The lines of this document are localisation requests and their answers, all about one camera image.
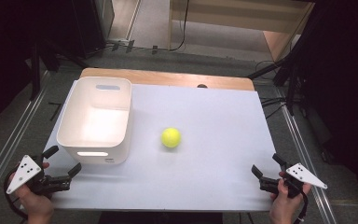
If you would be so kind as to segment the light wooden cabinet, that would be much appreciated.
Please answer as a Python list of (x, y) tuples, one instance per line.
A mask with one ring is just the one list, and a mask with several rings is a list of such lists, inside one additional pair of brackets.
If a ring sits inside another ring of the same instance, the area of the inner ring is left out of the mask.
[(314, 6), (307, 0), (169, 0), (168, 37), (173, 21), (260, 30), (277, 62), (302, 34)]

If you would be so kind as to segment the yellow tennis ball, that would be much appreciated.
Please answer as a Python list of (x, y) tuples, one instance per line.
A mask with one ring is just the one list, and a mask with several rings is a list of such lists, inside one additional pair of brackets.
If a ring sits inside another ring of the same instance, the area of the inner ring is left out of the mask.
[(181, 134), (175, 128), (167, 128), (162, 132), (160, 140), (165, 147), (174, 148), (180, 144)]

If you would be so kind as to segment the white table mat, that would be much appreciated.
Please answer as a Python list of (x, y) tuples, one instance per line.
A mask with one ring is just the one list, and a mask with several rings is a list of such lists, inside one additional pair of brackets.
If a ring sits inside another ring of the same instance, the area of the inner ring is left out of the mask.
[[(131, 149), (119, 165), (85, 164), (71, 188), (53, 195), (58, 209), (122, 211), (267, 211), (269, 195), (251, 168), (279, 166), (255, 91), (132, 87)], [(181, 134), (165, 147), (162, 132)]]

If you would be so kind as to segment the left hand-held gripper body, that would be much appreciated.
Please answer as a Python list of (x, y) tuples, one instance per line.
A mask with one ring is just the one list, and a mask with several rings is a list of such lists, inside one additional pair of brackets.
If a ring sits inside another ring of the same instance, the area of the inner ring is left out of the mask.
[(27, 185), (31, 192), (37, 195), (50, 196), (52, 193), (70, 189), (72, 178), (67, 175), (46, 175), (48, 163), (43, 159), (25, 155), (9, 176), (6, 194), (14, 193), (20, 186)]

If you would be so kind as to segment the wooden table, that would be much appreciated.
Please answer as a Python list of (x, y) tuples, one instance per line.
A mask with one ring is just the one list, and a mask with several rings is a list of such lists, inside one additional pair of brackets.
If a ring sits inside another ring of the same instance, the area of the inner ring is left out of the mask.
[(135, 84), (195, 87), (209, 89), (253, 91), (253, 81), (245, 77), (220, 77), (131, 69), (86, 68), (81, 77), (122, 77)]

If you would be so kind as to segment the person's right hand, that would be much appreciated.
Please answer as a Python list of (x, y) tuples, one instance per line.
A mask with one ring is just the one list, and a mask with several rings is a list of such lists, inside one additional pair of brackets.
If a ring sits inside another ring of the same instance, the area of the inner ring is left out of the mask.
[(278, 194), (270, 194), (273, 201), (268, 218), (271, 224), (293, 224), (296, 211), (304, 201), (304, 196), (298, 194), (295, 198), (288, 197), (288, 187), (284, 185), (285, 172), (279, 172)]

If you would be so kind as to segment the black metal stand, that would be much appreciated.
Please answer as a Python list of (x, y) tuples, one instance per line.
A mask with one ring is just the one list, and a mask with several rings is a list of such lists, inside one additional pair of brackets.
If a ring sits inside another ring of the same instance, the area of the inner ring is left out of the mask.
[(285, 97), (285, 104), (291, 116), (294, 115), (293, 105), (295, 103), (294, 97), (296, 84), (298, 83), (297, 79), (299, 74), (299, 63), (302, 59), (302, 54), (306, 50), (307, 41), (310, 39), (312, 31), (317, 25), (318, 13), (313, 13), (312, 9), (308, 9), (305, 19), (307, 21), (305, 22), (302, 35), (284, 58), (247, 76), (247, 78), (253, 80), (276, 68), (279, 68), (278, 73), (273, 78), (273, 84), (276, 87), (280, 87), (284, 84), (285, 81), (289, 81), (288, 92)]
[(60, 64), (56, 58), (56, 54), (63, 55), (66, 59), (77, 64), (81, 68), (88, 67), (88, 65), (78, 59), (75, 54), (59, 46), (52, 40), (47, 38), (37, 39), (31, 48), (31, 101), (33, 101), (38, 93), (41, 92), (40, 62), (43, 62), (49, 71), (57, 72)]

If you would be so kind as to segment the metal floor rail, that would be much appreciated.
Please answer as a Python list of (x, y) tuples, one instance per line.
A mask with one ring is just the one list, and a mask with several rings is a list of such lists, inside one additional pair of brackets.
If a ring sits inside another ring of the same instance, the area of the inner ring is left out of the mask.
[[(289, 132), (293, 138), (299, 161), (314, 175), (318, 175), (317, 170), (311, 161), (310, 154), (300, 133), (300, 130), (298, 129), (296, 118), (291, 115), (287, 106), (287, 103), (282, 103), (282, 113), (284, 115)], [(312, 189), (312, 195), (324, 224), (337, 224), (337, 219), (334, 214), (332, 205), (326, 195), (326, 190), (319, 187), (314, 187)]]
[(5, 199), (2, 180), (7, 169), (11, 168), (18, 157), (22, 158), (24, 150), (32, 150), (31, 147), (20, 149), (20, 144), (55, 75), (55, 72), (44, 71), (41, 75), (41, 90), (33, 100), (29, 99), (32, 86), (26, 86), (0, 114), (0, 200)]

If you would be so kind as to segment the white plastic storage bin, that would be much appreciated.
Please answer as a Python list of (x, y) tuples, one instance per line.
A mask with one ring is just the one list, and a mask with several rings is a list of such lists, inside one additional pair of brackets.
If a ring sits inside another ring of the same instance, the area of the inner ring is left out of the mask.
[(66, 101), (57, 142), (81, 163), (122, 163), (130, 150), (131, 94), (126, 78), (80, 78)]

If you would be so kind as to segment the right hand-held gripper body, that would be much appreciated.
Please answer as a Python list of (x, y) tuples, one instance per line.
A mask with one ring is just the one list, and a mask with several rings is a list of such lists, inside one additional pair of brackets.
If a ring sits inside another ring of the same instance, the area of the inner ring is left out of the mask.
[[(303, 190), (303, 185), (305, 183), (311, 184), (312, 186), (327, 189), (327, 185), (309, 171), (301, 163), (296, 163), (294, 165), (283, 165), (282, 171), (284, 172), (283, 180), (285, 185), (288, 187), (288, 197), (295, 198)], [(262, 173), (259, 174), (259, 184), (260, 189), (278, 194), (278, 179), (272, 179), (269, 177), (264, 177)]]

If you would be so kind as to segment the dark cabinet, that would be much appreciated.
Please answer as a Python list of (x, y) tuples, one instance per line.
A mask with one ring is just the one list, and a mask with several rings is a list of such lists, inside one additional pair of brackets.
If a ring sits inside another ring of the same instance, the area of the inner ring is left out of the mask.
[(87, 58), (105, 47), (115, 11), (112, 0), (72, 0), (79, 32), (79, 55)]

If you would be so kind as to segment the person's left hand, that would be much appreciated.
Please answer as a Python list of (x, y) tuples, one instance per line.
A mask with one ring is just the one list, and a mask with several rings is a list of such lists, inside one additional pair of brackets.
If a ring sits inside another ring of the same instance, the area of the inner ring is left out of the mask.
[(54, 207), (49, 198), (34, 194), (27, 185), (20, 186), (15, 195), (27, 212), (28, 224), (50, 224)]

